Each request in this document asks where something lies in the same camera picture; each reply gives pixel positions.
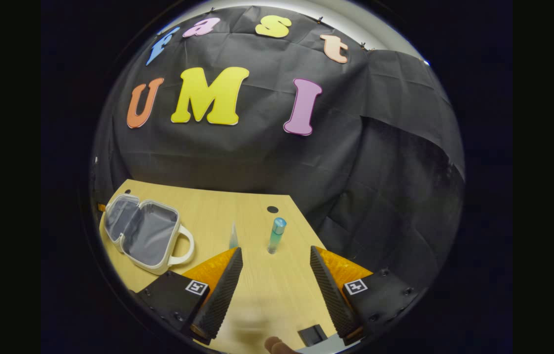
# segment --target blue bottle cap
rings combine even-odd
[[[272,224],[272,231],[277,235],[283,234],[283,231],[286,229],[286,221],[282,217],[275,218],[275,222]]]

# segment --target case handle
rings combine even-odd
[[[192,255],[194,255],[194,236],[183,225],[178,226],[178,233],[185,235],[189,239],[189,251],[180,257],[170,256],[167,262],[167,266],[182,264],[187,262]]]

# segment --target pink letter i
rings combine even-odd
[[[290,134],[310,135],[312,127],[310,119],[316,96],[322,92],[317,84],[306,79],[294,79],[296,98],[290,120],[283,125],[283,130]]]

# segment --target small glass bottle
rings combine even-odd
[[[275,251],[277,251],[277,244],[279,244],[279,241],[281,240],[281,235],[283,235],[283,231],[286,229],[286,225],[286,221],[281,217],[277,217],[272,223],[270,243],[268,244],[268,253],[270,253],[271,255],[275,253]]]

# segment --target textured gripper pad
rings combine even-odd
[[[331,322],[336,327],[338,336],[344,339],[358,329],[360,324],[358,324],[355,314],[342,297],[329,269],[327,269],[320,253],[318,253],[318,250],[314,246],[311,246],[310,266],[317,279],[324,304],[327,306],[329,316],[331,317]]]
[[[231,298],[238,284],[239,273],[241,272],[243,262],[241,259],[241,247],[234,251],[229,264],[222,273],[216,289],[213,290],[211,296],[207,300],[194,319],[193,325],[197,327],[202,334],[207,336],[207,342],[216,338],[220,325],[225,319]]]

